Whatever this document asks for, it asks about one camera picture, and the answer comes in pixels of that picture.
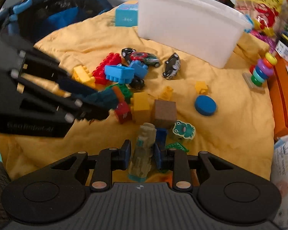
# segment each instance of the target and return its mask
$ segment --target frog toy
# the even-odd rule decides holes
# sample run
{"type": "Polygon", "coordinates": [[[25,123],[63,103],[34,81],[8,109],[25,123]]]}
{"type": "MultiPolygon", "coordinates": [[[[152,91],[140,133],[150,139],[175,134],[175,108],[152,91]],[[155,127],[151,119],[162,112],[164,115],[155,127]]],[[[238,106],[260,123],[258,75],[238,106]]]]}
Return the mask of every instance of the frog toy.
{"type": "Polygon", "coordinates": [[[195,127],[189,123],[177,120],[173,127],[174,138],[182,142],[184,140],[192,140],[195,135],[195,127]]]}

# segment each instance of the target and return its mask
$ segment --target white plastic bin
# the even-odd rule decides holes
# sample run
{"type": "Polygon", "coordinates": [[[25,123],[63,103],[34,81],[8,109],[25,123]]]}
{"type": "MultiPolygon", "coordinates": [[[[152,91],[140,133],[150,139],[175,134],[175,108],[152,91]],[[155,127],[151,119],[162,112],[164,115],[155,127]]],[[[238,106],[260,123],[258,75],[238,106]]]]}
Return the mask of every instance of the white plastic bin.
{"type": "Polygon", "coordinates": [[[215,0],[138,0],[138,35],[223,68],[245,16],[215,0]]]}

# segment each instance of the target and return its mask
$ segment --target blue box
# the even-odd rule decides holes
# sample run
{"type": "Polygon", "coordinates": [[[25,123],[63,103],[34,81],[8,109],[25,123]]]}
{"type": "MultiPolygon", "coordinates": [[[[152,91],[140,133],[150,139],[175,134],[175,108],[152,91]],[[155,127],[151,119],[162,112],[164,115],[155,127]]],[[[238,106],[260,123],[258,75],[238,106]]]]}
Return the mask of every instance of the blue box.
{"type": "Polygon", "coordinates": [[[137,26],[138,3],[130,2],[119,5],[115,11],[115,26],[133,27],[137,26]]]}

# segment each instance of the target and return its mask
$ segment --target plastic bag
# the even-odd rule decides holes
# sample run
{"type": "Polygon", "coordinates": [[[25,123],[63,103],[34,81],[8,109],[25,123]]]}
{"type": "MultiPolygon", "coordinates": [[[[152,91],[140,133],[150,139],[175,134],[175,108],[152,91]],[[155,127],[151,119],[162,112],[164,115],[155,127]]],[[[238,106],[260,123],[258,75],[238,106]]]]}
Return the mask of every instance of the plastic bag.
{"type": "Polygon", "coordinates": [[[236,0],[235,9],[249,15],[254,29],[275,38],[284,0],[236,0]]]}

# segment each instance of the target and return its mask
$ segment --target magenta toy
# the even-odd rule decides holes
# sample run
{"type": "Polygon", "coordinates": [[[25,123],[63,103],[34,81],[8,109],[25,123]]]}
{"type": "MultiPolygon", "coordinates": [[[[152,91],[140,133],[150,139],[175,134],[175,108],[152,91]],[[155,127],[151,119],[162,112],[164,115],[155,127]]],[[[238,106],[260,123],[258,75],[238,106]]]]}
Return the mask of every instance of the magenta toy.
{"type": "Polygon", "coordinates": [[[270,46],[270,53],[274,52],[276,48],[276,43],[270,37],[260,34],[257,30],[251,30],[250,34],[255,36],[256,38],[266,42],[270,46]]]}

